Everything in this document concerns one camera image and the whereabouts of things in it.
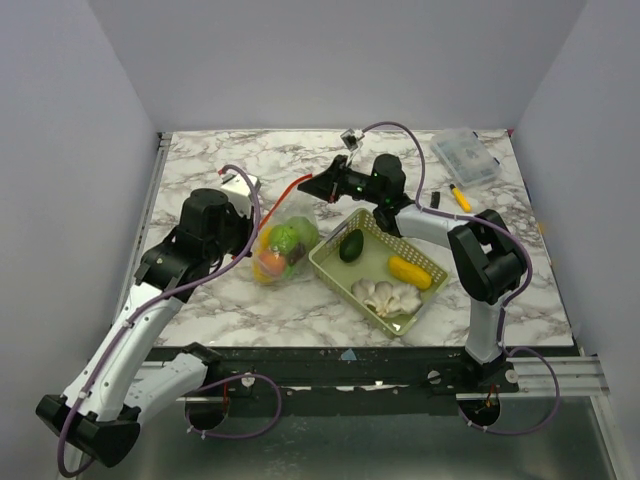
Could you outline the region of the clear zip top bag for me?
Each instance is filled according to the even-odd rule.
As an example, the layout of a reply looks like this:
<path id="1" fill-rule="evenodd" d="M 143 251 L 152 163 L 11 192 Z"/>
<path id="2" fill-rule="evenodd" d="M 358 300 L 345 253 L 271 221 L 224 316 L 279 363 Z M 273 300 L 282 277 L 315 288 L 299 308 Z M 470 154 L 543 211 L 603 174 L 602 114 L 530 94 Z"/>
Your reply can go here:
<path id="1" fill-rule="evenodd" d="M 252 247 L 252 273 L 261 284 L 289 281 L 306 266 L 320 233 L 313 200 L 298 187 L 313 178 L 304 175 L 280 195 L 259 225 Z"/>

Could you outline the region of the pale green toy lettuce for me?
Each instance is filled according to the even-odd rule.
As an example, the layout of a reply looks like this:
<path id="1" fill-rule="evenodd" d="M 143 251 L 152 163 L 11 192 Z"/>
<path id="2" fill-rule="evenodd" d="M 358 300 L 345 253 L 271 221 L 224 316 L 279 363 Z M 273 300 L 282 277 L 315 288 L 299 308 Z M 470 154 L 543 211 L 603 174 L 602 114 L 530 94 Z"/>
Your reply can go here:
<path id="1" fill-rule="evenodd" d="M 295 216 L 290 219 L 291 225 L 296 230 L 299 241 L 311 250 L 319 241 L 319 232 L 316 225 L 307 217 Z"/>

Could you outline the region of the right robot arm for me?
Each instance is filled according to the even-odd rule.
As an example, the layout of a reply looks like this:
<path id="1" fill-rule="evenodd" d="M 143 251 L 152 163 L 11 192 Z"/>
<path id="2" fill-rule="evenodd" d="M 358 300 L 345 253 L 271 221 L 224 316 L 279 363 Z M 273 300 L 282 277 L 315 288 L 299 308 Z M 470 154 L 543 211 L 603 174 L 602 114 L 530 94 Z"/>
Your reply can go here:
<path id="1" fill-rule="evenodd" d="M 458 279 L 471 298 L 460 379 L 467 389 L 483 391 L 506 361 L 506 306 L 529 285 L 531 258 L 496 211 L 456 216 L 421 207 L 405 193 L 405 182 L 396 156 L 376 157 L 372 171 L 364 174 L 353 170 L 346 156 L 338 155 L 325 171 L 301 182 L 298 190 L 327 203 L 343 196 L 369 202 L 383 232 L 450 250 Z"/>

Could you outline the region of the bright green toy cabbage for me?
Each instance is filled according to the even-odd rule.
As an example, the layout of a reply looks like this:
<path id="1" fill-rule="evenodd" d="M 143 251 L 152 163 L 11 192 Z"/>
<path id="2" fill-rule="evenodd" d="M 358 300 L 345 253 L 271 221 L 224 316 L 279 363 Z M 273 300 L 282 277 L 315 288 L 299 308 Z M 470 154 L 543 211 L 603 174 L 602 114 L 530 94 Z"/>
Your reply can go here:
<path id="1" fill-rule="evenodd" d="M 269 248 L 274 252 L 283 254 L 299 241 L 299 236 L 294 227 L 279 224 L 272 228 L 269 240 Z"/>

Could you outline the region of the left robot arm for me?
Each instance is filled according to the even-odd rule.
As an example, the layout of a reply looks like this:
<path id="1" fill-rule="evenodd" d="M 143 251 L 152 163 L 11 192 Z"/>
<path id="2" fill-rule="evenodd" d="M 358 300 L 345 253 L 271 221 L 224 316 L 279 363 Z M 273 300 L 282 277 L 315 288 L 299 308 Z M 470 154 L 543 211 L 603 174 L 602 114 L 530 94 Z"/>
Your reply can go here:
<path id="1" fill-rule="evenodd" d="M 176 373 L 140 393 L 130 389 L 155 340 L 194 290 L 228 271 L 225 256 L 248 254 L 258 214 L 254 187 L 244 194 L 224 188 L 190 193 L 178 223 L 143 254 L 123 308 L 89 363 L 63 393 L 37 404 L 37 417 L 60 448 L 72 445 L 114 467 L 135 445 L 144 420 L 190 390 L 209 395 L 220 387 L 217 365 L 186 355 Z"/>

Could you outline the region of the orange toy peach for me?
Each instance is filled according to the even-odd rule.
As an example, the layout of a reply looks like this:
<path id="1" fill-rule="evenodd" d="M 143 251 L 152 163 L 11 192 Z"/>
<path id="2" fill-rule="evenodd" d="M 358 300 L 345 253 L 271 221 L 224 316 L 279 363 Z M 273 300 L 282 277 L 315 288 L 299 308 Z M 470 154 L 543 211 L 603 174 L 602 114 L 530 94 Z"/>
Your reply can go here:
<path id="1" fill-rule="evenodd" d="M 258 263 L 261 271 L 271 277 L 279 277 L 283 274 L 287 267 L 286 258 L 269 249 L 264 250 L 258 257 Z"/>

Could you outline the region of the yellow toy pear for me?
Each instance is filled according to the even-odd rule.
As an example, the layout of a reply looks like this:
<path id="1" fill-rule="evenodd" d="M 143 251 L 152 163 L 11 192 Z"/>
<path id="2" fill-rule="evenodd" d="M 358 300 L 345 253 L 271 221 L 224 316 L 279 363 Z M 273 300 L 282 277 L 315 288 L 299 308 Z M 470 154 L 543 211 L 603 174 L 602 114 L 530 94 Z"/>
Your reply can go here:
<path id="1" fill-rule="evenodd" d="M 269 284 L 272 281 L 272 278 L 262 269 L 262 266 L 259 262 L 252 262 L 252 273 L 254 279 L 263 284 Z"/>

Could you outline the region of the yellow toy lemon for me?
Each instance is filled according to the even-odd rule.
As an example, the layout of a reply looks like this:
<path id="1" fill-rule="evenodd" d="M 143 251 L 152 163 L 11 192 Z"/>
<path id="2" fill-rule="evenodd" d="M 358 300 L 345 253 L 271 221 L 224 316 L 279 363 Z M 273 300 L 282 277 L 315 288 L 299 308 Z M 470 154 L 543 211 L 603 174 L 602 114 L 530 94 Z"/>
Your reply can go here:
<path id="1" fill-rule="evenodd" d="M 269 237 L 270 237 L 271 231 L 272 231 L 271 227 L 265 227 L 260 231 L 259 236 L 256 239 L 258 249 L 263 250 L 269 247 L 269 244 L 270 244 Z"/>

